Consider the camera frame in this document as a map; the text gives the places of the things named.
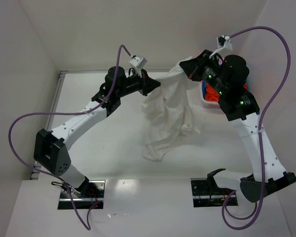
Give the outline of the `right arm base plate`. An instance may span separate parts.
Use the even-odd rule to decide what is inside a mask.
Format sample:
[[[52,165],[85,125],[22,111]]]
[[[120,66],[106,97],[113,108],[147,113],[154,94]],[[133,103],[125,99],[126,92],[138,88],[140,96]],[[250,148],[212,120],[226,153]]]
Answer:
[[[232,192],[226,188],[211,189],[206,178],[191,179],[190,183],[194,207],[221,207]]]

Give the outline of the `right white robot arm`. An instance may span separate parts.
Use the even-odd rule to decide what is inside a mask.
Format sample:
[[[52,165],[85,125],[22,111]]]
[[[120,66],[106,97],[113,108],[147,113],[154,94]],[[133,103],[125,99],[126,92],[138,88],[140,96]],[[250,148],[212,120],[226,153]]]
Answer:
[[[219,96],[219,107],[241,138],[252,166],[252,173],[230,172],[224,168],[208,173],[212,190],[241,191],[249,202],[273,194],[296,182],[279,161],[260,122],[261,114],[253,94],[245,88],[249,75],[245,59],[226,56],[222,63],[204,50],[196,58],[179,63],[191,81],[207,83]]]

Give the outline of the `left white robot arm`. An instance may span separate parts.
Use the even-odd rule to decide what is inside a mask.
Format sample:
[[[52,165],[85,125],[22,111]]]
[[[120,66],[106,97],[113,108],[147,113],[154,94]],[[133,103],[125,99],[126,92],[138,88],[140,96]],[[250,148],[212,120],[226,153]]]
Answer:
[[[90,128],[109,117],[121,104],[121,98],[134,92],[147,96],[160,87],[160,82],[148,76],[146,70],[134,68],[125,74],[122,67],[111,67],[99,91],[83,108],[64,124],[36,135],[34,159],[51,174],[73,189],[77,196],[86,198],[96,192],[96,186],[80,173],[71,162],[69,149]]]

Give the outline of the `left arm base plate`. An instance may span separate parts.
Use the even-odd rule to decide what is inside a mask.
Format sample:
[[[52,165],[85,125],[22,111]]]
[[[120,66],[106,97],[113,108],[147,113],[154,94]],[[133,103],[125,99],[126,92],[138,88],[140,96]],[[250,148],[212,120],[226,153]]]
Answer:
[[[86,191],[82,193],[72,188],[72,198],[77,209],[87,210],[92,205],[93,209],[103,209],[105,194],[105,181],[89,181]],[[67,190],[61,188],[58,210],[73,210],[70,195]]]

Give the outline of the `white t shirt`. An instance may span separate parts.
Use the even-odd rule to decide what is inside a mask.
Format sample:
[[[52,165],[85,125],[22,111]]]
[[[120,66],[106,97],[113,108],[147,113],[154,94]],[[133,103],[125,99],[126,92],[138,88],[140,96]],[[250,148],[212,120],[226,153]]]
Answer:
[[[187,96],[198,83],[188,79],[180,63],[156,80],[161,86],[154,89],[142,104],[142,112],[148,121],[142,157],[161,162],[170,150],[200,134],[201,125]]]

